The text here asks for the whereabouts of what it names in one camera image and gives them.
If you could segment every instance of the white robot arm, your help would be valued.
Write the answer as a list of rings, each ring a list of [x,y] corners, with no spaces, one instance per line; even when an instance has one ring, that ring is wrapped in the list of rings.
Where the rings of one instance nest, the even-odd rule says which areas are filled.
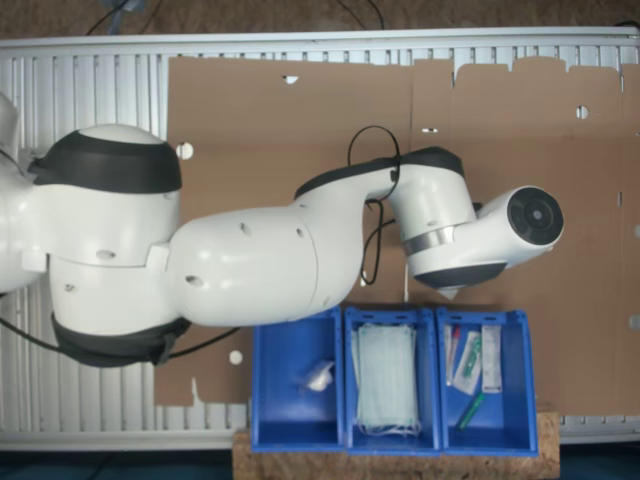
[[[161,362],[189,322],[259,325],[339,304],[360,272],[365,202],[394,185],[411,274],[436,289],[493,278],[551,250],[563,229],[535,187],[476,214],[462,162],[435,147],[324,173],[285,207],[182,227],[178,159],[140,129],[73,132],[29,171],[0,171],[0,290],[48,271],[63,351],[97,366]]]

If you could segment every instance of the cardboard sheet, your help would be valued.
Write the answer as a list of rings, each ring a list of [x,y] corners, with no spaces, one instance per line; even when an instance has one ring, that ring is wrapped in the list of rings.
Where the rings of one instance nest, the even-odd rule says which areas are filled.
[[[297,76],[288,84],[283,77]],[[576,109],[588,109],[578,118]],[[380,124],[403,151],[428,145],[464,162],[472,198],[486,202],[533,184],[554,195],[565,233],[553,252],[468,288],[449,302],[409,280],[410,301],[460,309],[527,312],[537,395],[561,414],[640,413],[640,69],[528,58],[463,67],[448,61],[377,67],[179,58],[170,64],[169,141],[188,141],[183,217],[283,205],[309,178],[346,162],[353,134]],[[423,129],[436,128],[437,133]],[[385,134],[366,132],[354,162],[390,155]],[[377,212],[364,210],[365,235]],[[385,230],[379,278],[359,283],[350,302],[403,300],[404,255],[395,228]],[[193,328],[178,348],[215,334]],[[244,402],[250,388],[249,334],[229,345],[170,362],[156,374],[156,403],[191,404],[191,378],[204,401]]]
[[[168,140],[194,147],[193,157],[182,162],[183,221],[291,203],[307,180],[346,166],[349,142],[366,125],[397,132],[400,148],[407,151],[411,75],[411,69],[403,67],[172,59]],[[297,80],[289,83],[285,77]],[[393,154],[387,134],[369,130],[354,145],[352,161]],[[366,234],[377,224],[377,215],[365,211]],[[355,288],[350,300],[402,298],[404,256],[397,232],[387,238],[397,240],[385,246],[390,253],[382,261],[380,279],[375,286]],[[224,330],[192,327],[176,349]],[[243,353],[242,364],[229,363],[231,349]],[[241,340],[234,338],[233,345],[225,340],[169,362],[156,372],[156,403],[191,405],[192,378],[203,401],[246,402],[250,351],[250,335],[245,333]]]

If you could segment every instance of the metal frame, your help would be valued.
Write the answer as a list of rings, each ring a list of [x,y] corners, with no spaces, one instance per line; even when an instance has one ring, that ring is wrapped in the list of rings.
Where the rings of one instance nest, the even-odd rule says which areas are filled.
[[[449,58],[504,63],[525,56],[573,65],[640,63],[634,28],[503,28],[258,35],[170,35],[0,42],[0,91],[22,113],[20,144],[38,152],[96,123],[138,125],[166,138],[172,56],[411,65]],[[53,342],[45,281],[5,297],[0,313]],[[100,370],[0,330],[0,450],[230,448],[246,405],[157,407],[153,368]],[[562,443],[640,439],[640,417],[562,417]]]

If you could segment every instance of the surgical mask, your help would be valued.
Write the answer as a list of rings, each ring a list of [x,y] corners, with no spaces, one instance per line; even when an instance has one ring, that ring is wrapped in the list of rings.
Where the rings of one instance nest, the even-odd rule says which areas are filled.
[[[360,430],[368,435],[417,435],[415,330],[368,323],[352,335],[351,350]]]

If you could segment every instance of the blue plastic container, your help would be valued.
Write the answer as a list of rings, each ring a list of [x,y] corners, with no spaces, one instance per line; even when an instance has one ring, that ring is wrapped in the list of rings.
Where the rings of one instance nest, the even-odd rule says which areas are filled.
[[[445,454],[524,456],[538,455],[536,401],[533,384],[533,359],[529,325],[524,312],[467,313],[436,311],[438,356],[440,366],[440,405],[442,443]],[[469,425],[457,428],[463,414],[482,391],[482,376],[473,396],[446,385],[444,326],[460,325],[460,341],[456,349],[454,373],[467,334],[480,332],[482,325],[500,325],[502,393],[484,395]]]
[[[339,307],[297,322],[254,329],[254,452],[344,448],[342,355]],[[307,375],[324,360],[335,362],[334,381],[322,392],[303,388]]]
[[[410,324],[416,328],[416,376],[418,412],[422,431],[419,436],[365,435],[357,425],[358,387],[356,385],[351,336],[365,323]],[[346,388],[346,447],[350,454],[363,455],[438,455],[440,427],[438,422],[436,338],[433,313],[430,310],[364,311],[348,308],[345,311],[345,388]]]

